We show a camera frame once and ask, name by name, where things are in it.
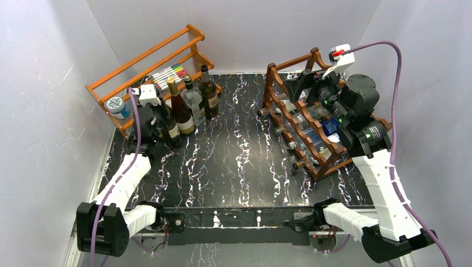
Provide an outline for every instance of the white wall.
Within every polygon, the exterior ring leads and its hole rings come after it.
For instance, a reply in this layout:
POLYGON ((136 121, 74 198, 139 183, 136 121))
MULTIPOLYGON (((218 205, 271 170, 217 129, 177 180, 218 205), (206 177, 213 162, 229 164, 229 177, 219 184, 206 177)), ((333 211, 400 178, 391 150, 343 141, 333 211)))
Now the white wall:
POLYGON ((84 85, 119 63, 85 0, 0 14, 1 265, 61 266, 112 129, 84 85))
MULTIPOLYGON (((470 266, 470 1, 382 1, 361 44, 389 39, 402 51, 396 166, 412 207, 437 231, 454 266, 470 266)), ((387 46, 356 52, 351 73, 377 83, 376 113, 390 117, 396 56, 387 46)), ((417 266, 445 266, 436 246, 417 266)))
POLYGON ((315 46, 357 44, 380 0, 87 2, 122 64, 191 23, 213 72, 265 72, 315 46))

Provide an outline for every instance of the wooden rack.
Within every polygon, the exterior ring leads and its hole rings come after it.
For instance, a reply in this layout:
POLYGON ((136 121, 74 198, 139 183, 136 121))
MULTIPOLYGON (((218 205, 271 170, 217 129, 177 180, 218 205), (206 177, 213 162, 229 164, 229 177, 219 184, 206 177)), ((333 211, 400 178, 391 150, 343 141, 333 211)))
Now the wooden rack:
MULTIPOLYGON (((271 104, 273 102, 276 103, 277 107, 280 109, 282 112, 282 116, 284 116, 289 123, 292 125, 292 127, 295 129, 296 134, 298 134, 303 141, 303 143, 307 146, 307 150, 309 150, 312 154, 313 157, 318 161, 319 163, 319 168, 314 168, 313 165, 310 162, 306 162, 306 168, 308 169, 309 173, 312 176, 312 179, 314 181, 318 181, 321 178, 325 177, 326 175, 334 172, 335 170, 350 164, 352 162, 352 159, 349 158, 346 161, 335 165, 335 162, 344 154, 346 153, 346 149, 337 143, 331 142, 325 135, 323 128, 321 126, 321 123, 318 120, 314 120, 308 113, 307 111, 307 106, 305 103, 302 101, 298 101, 294 103, 295 107, 298 109, 298 112, 303 115, 305 120, 308 122, 308 124, 313 128, 315 133, 320 137, 320 139, 323 141, 324 145, 330 150, 331 156, 329 158, 322 157, 318 151, 315 149, 313 145, 313 141, 311 138, 306 136, 303 131, 300 128, 300 125, 297 120, 295 120, 289 112, 287 112, 287 109, 285 107, 285 104, 283 101, 281 101, 277 95, 275 94, 275 90, 273 87, 274 82, 278 84, 278 86, 282 89, 283 92, 288 96, 288 91, 287 88, 283 85, 283 81, 280 78, 278 71, 285 69, 287 67, 302 63, 304 61, 307 61, 305 69, 312 69, 314 63, 318 64, 319 67, 323 70, 327 70, 330 66, 325 64, 323 60, 321 59, 321 55, 318 51, 318 48, 313 48, 311 49, 311 52, 309 54, 306 54, 304 56, 295 58, 293 60, 287 61, 285 63, 282 63, 280 65, 276 65, 274 63, 271 63, 267 66, 267 75, 266 75, 266 83, 264 85, 264 99, 263 99, 263 107, 269 108, 270 115, 274 119, 275 123, 277 124, 278 127, 282 127, 282 118, 277 116, 276 113, 272 110, 271 104)), ((374 118, 378 121, 380 121, 386 128, 387 130, 391 129, 391 123, 387 122, 385 119, 382 118, 377 118, 374 116, 374 118)), ((283 136, 288 142, 293 141, 293 136, 290 132, 286 131, 283 129, 283 136)), ((295 153, 297 156, 304 161, 308 161, 306 154, 304 153, 303 150, 301 150, 299 147, 295 148, 295 153)))
MULTIPOLYGON (((196 46, 196 43, 204 39, 205 36, 201 30, 187 24, 187 26, 179 32, 156 44, 154 47, 91 85, 86 85, 85 88, 92 97, 94 97, 95 101, 97 101, 102 110, 115 124, 120 133, 127 137, 127 130, 130 129, 133 124, 132 116, 130 115, 125 119, 117 120, 105 107, 106 101, 114 96, 120 96, 125 101, 125 104, 132 114, 133 109, 130 96, 126 92, 127 88, 141 80, 144 76, 150 73, 160 72, 177 62, 183 66, 184 70, 191 76, 193 81, 200 78, 201 65, 207 65, 209 70, 214 67, 213 62, 203 56, 196 46)), ((183 89, 184 86, 184 83, 179 84, 179 90, 183 89)), ((221 87, 219 85, 217 85, 217 91, 221 93, 221 87)), ((168 93, 164 96, 164 99, 169 97, 170 94, 168 93)))

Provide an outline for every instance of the marble tabletop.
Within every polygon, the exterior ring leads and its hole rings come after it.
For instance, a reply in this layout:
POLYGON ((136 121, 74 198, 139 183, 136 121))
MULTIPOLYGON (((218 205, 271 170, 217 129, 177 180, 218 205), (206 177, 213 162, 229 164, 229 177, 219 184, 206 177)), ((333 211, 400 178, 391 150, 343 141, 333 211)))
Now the marble tabletop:
MULTIPOLYGON (((312 206, 328 197, 345 205, 372 205, 359 170, 347 165, 313 182, 293 171, 293 153, 274 132, 268 117, 258 118, 265 74, 212 75, 223 92, 219 115, 205 121, 182 145, 160 150, 151 171, 128 203, 155 201, 166 207, 312 206)), ((121 165, 125 139, 115 132, 101 189, 121 165)))

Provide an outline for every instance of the wine rack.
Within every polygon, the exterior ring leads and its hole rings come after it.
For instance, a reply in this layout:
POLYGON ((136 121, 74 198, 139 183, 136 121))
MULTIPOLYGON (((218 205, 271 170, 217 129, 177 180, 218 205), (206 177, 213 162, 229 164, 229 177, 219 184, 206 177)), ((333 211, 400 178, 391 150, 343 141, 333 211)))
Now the wine rack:
MULTIPOLYGON (((297 108, 298 112, 303 115, 305 120, 308 122, 309 126, 313 128, 315 133, 320 137, 321 141, 324 143, 325 147, 329 149, 331 152, 331 155, 328 158, 325 158, 319 154, 319 152, 315 149, 313 141, 311 138, 306 136, 302 129, 300 128, 300 125, 297 120, 295 120, 289 112, 287 112, 286 106, 283 103, 283 101, 279 100, 279 98, 276 95, 276 92, 274 90, 274 83, 276 83, 282 91, 286 94, 288 94, 287 88, 283 84, 283 80, 280 78, 278 71, 283 70, 287 67, 302 63, 304 61, 307 61, 305 69, 312 69, 313 65, 316 63, 318 66, 323 69, 327 70, 330 66, 325 64, 323 60, 321 59, 321 55, 318 51, 318 48, 313 48, 311 49, 309 54, 306 54, 304 56, 295 58, 293 60, 287 61, 285 63, 282 63, 280 65, 276 65, 275 63, 271 63, 267 66, 267 75, 265 79, 265 85, 264 85, 264 99, 263 99, 263 107, 269 108, 269 113, 276 123, 278 127, 282 127, 282 118, 279 117, 274 110, 271 108, 272 103, 275 103, 277 107, 281 111, 281 116, 285 117, 285 119, 292 125, 293 129, 295 129, 295 132, 293 134, 297 134, 303 143, 306 145, 307 151, 309 151, 313 157, 318 161, 319 167, 315 168, 310 162, 305 162, 306 163, 306 168, 308 169, 308 172, 311 174, 312 179, 314 181, 319 181, 326 175, 336 171, 337 169, 346 166, 347 164, 350 164, 352 162, 352 159, 349 158, 346 161, 336 164, 336 161, 341 158, 343 154, 346 153, 346 148, 338 145, 335 142, 330 141, 327 136, 325 135, 323 128, 321 126, 321 123, 318 120, 314 120, 308 113, 307 111, 307 106, 305 103, 302 101, 298 101, 294 103, 295 107, 297 108)), ((380 121, 389 131, 391 129, 391 123, 387 122, 383 118, 374 118, 378 121, 380 121)), ((287 142, 292 142, 294 141, 292 133, 286 131, 283 129, 283 136, 287 140, 287 142)), ((303 150, 301 150, 299 147, 295 148, 295 153, 298 156, 300 160, 303 161, 308 161, 306 154, 303 150)))
MULTIPOLYGON (((191 24, 187 24, 179 32, 156 44, 91 85, 86 85, 85 88, 115 124, 120 133, 127 137, 129 129, 132 128, 133 124, 133 109, 130 96, 127 94, 127 88, 141 80, 144 76, 161 72, 175 63, 180 63, 193 81, 200 78, 201 65, 207 65, 209 70, 214 67, 213 62, 206 58, 196 46, 198 42, 204 39, 205 36, 201 30, 191 24), (105 103, 114 96, 122 97, 128 106, 130 116, 117 120, 109 113, 105 103)), ((182 90, 184 87, 183 82, 178 85, 179 90, 182 90)), ((221 93, 221 90, 221 87, 217 85, 218 93, 221 93)), ((170 94, 168 93, 164 96, 164 99, 169 97, 170 94)))

